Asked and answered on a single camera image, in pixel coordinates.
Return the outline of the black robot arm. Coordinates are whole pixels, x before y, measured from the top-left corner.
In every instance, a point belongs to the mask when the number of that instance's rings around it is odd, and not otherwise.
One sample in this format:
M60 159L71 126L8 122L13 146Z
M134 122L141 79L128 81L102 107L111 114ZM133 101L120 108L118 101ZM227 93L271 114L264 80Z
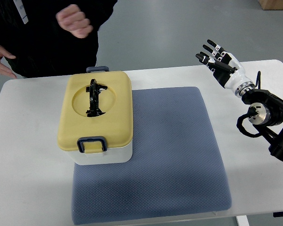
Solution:
M241 99L249 108L236 127L248 137L262 136L270 144L270 154L283 162L283 100L263 89L245 91Z

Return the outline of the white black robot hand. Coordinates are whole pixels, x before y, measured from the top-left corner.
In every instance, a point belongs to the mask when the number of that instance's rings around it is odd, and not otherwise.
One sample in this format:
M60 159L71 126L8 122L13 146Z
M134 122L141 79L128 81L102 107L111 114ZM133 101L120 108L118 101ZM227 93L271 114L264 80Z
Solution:
M230 89L238 98L254 89L254 83L246 76L245 69L237 58L212 40L207 40L203 48L208 52L196 54L200 63L204 64L217 82L225 89Z

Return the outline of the person's left hand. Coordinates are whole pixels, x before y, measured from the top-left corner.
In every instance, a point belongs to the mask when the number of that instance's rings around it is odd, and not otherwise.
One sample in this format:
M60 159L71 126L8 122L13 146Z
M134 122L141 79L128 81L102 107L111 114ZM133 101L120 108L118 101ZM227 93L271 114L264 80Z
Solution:
M93 31L90 20L76 4L71 4L59 11L56 14L56 20L63 30L79 39L86 38Z

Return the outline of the person's right hand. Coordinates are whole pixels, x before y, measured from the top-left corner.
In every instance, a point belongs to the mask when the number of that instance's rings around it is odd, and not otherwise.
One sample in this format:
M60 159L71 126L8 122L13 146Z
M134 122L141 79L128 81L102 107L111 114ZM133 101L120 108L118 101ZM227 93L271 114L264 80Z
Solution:
M17 76L13 73L13 71L1 62L2 58L15 59L16 57L0 45L0 74L16 79Z

